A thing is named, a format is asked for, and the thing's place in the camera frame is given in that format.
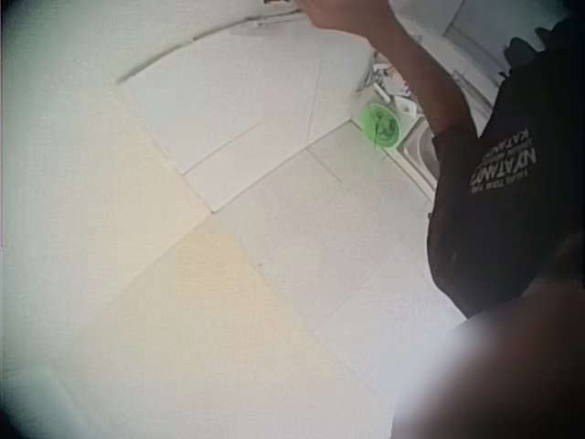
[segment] person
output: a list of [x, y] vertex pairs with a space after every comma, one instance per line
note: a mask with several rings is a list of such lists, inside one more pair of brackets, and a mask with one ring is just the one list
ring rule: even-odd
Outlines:
[[[366, 38], [416, 95], [440, 162], [427, 239], [431, 275], [472, 317], [520, 297], [553, 261], [582, 274], [582, 56], [577, 18], [510, 70], [478, 135], [450, 74], [388, 0], [299, 0], [313, 24]], [[568, 248], [567, 255], [562, 249]]]

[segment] hand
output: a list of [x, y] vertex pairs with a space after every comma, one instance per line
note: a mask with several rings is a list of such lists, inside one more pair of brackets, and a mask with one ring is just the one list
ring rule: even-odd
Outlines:
[[316, 27], [342, 30], [368, 39], [396, 23], [388, 0], [297, 0], [297, 3]]

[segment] black t-shirt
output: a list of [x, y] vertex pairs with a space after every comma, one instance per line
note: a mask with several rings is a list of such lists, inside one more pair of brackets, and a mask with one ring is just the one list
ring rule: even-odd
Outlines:
[[582, 229], [582, 67], [546, 51], [502, 85], [484, 133], [433, 140], [441, 162], [431, 272], [467, 315], [519, 297]]

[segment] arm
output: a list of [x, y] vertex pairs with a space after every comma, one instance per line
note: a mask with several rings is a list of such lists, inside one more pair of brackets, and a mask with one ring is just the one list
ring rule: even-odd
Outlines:
[[388, 0], [298, 1], [315, 26], [365, 37], [382, 52], [417, 96], [435, 135], [453, 127], [477, 135], [463, 93], [449, 73], [404, 30]]

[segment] green object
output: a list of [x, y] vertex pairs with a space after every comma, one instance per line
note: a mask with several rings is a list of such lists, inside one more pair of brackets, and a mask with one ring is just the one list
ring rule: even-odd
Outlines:
[[399, 120], [394, 112], [379, 103], [370, 103], [361, 114], [362, 130], [376, 146], [391, 148], [400, 135]]

